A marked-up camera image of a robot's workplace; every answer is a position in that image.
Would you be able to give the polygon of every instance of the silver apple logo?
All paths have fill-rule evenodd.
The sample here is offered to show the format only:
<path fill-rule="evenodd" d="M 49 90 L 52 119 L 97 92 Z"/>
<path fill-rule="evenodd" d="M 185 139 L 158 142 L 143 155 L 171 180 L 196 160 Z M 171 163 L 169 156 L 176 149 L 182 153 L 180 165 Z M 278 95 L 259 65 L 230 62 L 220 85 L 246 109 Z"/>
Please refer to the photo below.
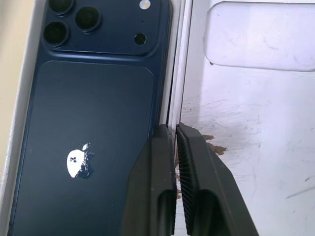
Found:
<path fill-rule="evenodd" d="M 94 154 L 91 151 L 91 144 L 84 144 L 81 150 L 73 150 L 67 158 L 68 172 L 72 178 L 89 178 L 93 173 L 91 168 L 91 158 Z"/>

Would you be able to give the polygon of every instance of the white plastic tray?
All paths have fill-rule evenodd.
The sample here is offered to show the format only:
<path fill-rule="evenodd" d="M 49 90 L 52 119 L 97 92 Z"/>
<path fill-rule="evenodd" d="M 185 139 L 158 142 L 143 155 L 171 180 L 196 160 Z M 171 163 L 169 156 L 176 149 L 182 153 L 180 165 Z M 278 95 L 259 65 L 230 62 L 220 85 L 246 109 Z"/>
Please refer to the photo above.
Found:
<path fill-rule="evenodd" d="M 261 236 L 313 236 L 315 73 L 311 72 L 314 64 L 310 57 L 315 57 L 315 44 L 311 40 L 314 5 L 298 4 L 293 6 L 295 9 L 281 13 L 281 8 L 288 8 L 289 4 L 277 5 L 280 7 L 277 11 L 274 4 L 260 3 L 260 8 L 254 9 L 257 5 L 237 3 L 233 8 L 238 12 L 229 9 L 230 13 L 226 14 L 227 9 L 222 7 L 234 4 L 223 2 L 213 10 L 223 15 L 209 19 L 209 10 L 218 2 L 193 2 L 181 121 L 203 134 L 213 135 L 212 144 L 227 148 L 220 157 L 234 174 Z M 238 36 L 239 39 L 261 36 L 260 29 L 245 26 L 265 24 L 263 20 L 268 20 L 268 15 L 266 12 L 258 15 L 258 12 L 266 9 L 276 18 L 274 27 L 281 26 L 286 16 L 296 15 L 292 24 L 279 29 L 278 38 L 272 28 L 265 34 L 269 37 L 269 46 L 281 48 L 282 54 L 263 46 L 263 38 L 256 38 L 252 47 L 244 41 L 233 41 Z M 312 12 L 307 22 L 301 9 Z M 293 38 L 279 41 L 284 32 L 296 30 L 307 34 L 303 37 L 295 34 Z M 232 34 L 224 36 L 224 31 Z M 297 44 L 288 43 L 292 39 Z M 260 53 L 259 57 L 253 54 L 255 50 Z M 291 60 L 293 57 L 284 57 L 294 51 L 300 57 L 308 56 L 303 59 L 306 67 Z M 260 60 L 270 58 L 270 54 L 274 60 Z"/>

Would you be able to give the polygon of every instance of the smartphone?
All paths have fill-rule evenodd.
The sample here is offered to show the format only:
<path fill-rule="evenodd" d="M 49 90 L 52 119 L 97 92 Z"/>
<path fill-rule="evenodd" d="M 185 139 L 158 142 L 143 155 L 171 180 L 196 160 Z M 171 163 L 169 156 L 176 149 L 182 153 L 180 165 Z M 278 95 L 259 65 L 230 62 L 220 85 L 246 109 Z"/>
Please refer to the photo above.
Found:
<path fill-rule="evenodd" d="M 8 235 L 120 235 L 170 19 L 168 0 L 46 2 Z"/>

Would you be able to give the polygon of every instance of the camera module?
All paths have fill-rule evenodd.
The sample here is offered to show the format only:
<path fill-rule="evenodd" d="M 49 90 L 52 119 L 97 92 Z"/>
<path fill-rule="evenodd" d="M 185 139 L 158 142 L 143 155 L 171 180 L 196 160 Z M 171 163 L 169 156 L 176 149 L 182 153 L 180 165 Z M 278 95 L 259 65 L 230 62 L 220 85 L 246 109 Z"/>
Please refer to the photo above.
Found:
<path fill-rule="evenodd" d="M 136 42 L 136 44 L 138 45 L 143 45 L 145 44 L 145 42 L 147 41 L 147 37 L 144 33 L 138 33 L 135 37 L 134 37 L 134 41 Z"/>
<path fill-rule="evenodd" d="M 83 32 L 94 30 L 100 22 L 100 14 L 95 7 L 82 7 L 75 16 L 75 23 Z"/>
<path fill-rule="evenodd" d="M 73 0 L 49 0 L 50 9 L 58 15 L 67 13 L 73 6 Z"/>
<path fill-rule="evenodd" d="M 53 47 L 62 45 L 68 38 L 68 29 L 64 23 L 56 21 L 44 29 L 44 39 Z"/>

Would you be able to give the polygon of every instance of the residue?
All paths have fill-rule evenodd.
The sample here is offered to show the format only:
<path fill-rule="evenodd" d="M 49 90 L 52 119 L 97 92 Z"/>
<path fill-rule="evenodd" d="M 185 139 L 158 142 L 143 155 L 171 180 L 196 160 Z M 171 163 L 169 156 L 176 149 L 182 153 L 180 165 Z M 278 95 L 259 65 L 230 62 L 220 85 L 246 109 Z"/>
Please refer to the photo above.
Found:
<path fill-rule="evenodd" d="M 177 197 L 176 199 L 181 199 L 182 198 L 182 191 L 180 189 L 177 189 Z"/>
<path fill-rule="evenodd" d="M 209 142 L 210 140 L 212 140 L 214 138 L 213 135 L 203 135 L 203 138 L 206 140 L 208 147 L 212 151 L 214 151 L 217 155 L 223 155 L 224 152 L 226 151 L 226 147 L 213 145 L 212 143 Z"/>

